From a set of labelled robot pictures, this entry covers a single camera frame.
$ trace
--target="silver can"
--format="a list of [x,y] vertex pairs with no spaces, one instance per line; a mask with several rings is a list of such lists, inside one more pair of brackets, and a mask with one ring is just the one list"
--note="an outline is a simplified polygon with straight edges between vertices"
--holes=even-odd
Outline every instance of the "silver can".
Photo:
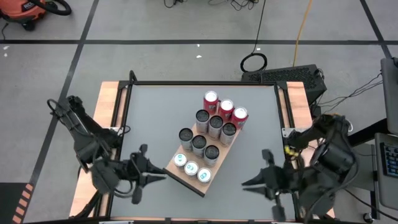
[[206,110],[199,110],[197,117],[197,131],[200,134],[206,134],[209,127],[210,114]]
[[174,156],[174,164],[177,166],[180,170],[184,170],[184,166],[187,163],[187,157],[185,154],[178,153],[177,155]]
[[221,127],[223,126],[223,119],[220,116],[213,116],[209,120],[208,135],[210,138],[217,140],[220,137]]
[[230,146],[234,141],[236,126],[233,123],[226,123],[221,129],[220,143],[224,146]]
[[198,169],[199,169],[199,166],[194,161],[188,161],[184,167],[185,174],[187,174],[189,176],[189,178],[191,178],[191,179],[196,179]]
[[197,135],[192,139],[192,151],[195,156],[203,158],[205,152],[206,138],[201,135]]
[[208,166],[214,166],[217,162],[218,156],[220,155],[220,150],[217,148],[217,146],[207,146],[205,149],[205,162]]
[[193,138],[192,130],[189,128],[183,128],[181,129],[178,136],[180,138],[182,148],[187,152],[192,152],[192,138]]
[[200,168],[198,171],[198,180],[201,184],[209,184],[211,181],[211,171],[207,168]]

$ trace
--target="orange warning stripe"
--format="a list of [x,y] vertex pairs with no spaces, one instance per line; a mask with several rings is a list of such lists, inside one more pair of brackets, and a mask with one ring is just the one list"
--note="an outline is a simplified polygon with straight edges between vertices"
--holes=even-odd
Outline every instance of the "orange warning stripe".
[[23,222],[32,193],[33,193],[33,185],[27,184],[25,186],[25,190],[22,191],[21,198],[19,199],[19,204],[15,209],[15,214],[12,218],[12,221],[14,223],[19,224]]

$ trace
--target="can lid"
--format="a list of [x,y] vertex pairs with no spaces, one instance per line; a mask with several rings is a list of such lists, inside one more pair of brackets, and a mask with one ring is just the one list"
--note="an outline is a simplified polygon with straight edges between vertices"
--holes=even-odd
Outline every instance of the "can lid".
[[209,114],[209,112],[207,112],[207,110],[199,110],[197,112],[196,117],[197,117],[198,121],[205,122],[205,121],[209,120],[210,114]]
[[185,164],[184,171],[187,175],[196,175],[198,172],[198,164],[193,161],[189,161]]
[[198,171],[198,180],[202,183],[207,183],[211,180],[211,171],[207,168],[200,168]]
[[217,93],[215,91],[207,91],[205,93],[205,99],[209,102],[214,102],[218,99]]
[[220,154],[220,150],[218,150],[217,146],[207,146],[205,150],[205,156],[209,159],[217,159]]
[[183,141],[189,141],[193,137],[193,132],[189,128],[183,128],[181,129],[180,133],[178,134],[180,136],[180,139]]
[[179,153],[177,155],[174,156],[174,164],[178,167],[184,166],[187,163],[187,157],[182,154]]
[[221,101],[220,106],[223,110],[229,111],[234,108],[234,103],[232,102],[232,100],[225,99]]
[[210,125],[214,128],[220,128],[223,125],[223,119],[220,116],[213,116],[210,118]]
[[240,106],[234,110],[234,115],[237,118],[243,119],[248,115],[248,111],[246,108]]
[[236,126],[233,123],[226,123],[223,127],[224,134],[232,136],[236,133]]
[[206,138],[201,135],[197,135],[192,139],[192,146],[197,149],[201,149],[206,146]]

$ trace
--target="wooden table edge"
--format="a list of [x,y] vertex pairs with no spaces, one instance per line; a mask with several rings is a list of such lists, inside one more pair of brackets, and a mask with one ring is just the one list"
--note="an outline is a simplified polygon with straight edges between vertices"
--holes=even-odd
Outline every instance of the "wooden table edge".
[[[95,113],[93,119],[99,123],[102,127],[110,127],[113,115],[113,108],[116,101],[116,95],[118,92],[119,82],[102,82],[101,88],[98,94],[98,100],[95,108]],[[289,94],[290,105],[292,108],[293,119],[296,128],[309,128],[312,125],[312,118],[310,114],[310,109],[307,103],[307,96],[305,94],[304,85],[302,82],[287,82],[287,92]],[[284,119],[285,127],[289,127],[289,122],[287,118],[287,110],[284,100],[284,94],[281,89],[279,90],[280,104],[282,106],[282,117]],[[122,94],[121,106],[119,107],[118,113],[118,124],[121,123],[121,114],[123,111],[124,102],[126,100],[126,92]],[[312,148],[307,148],[303,151],[303,156],[305,156],[306,164],[313,154]],[[91,177],[89,174],[80,171],[80,176],[76,184],[75,195],[73,197],[73,202],[70,210],[70,216],[79,213],[88,201],[92,198],[96,189],[91,183]],[[101,201],[101,210],[99,212],[100,216],[105,216],[106,206],[108,204],[108,195],[104,195]],[[331,209],[328,213],[329,216],[335,217],[334,210]]]

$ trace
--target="red can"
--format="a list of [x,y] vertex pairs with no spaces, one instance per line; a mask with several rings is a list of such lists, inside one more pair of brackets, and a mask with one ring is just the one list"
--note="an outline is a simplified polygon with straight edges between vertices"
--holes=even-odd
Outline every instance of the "red can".
[[235,108],[234,113],[232,114],[231,123],[235,124],[237,129],[241,129],[248,120],[248,117],[247,109],[239,106]]
[[203,109],[207,110],[210,115],[217,111],[218,95],[215,91],[207,91],[203,97]]
[[223,119],[224,123],[231,120],[232,112],[234,111],[234,103],[232,100],[222,100],[218,107],[218,115]]

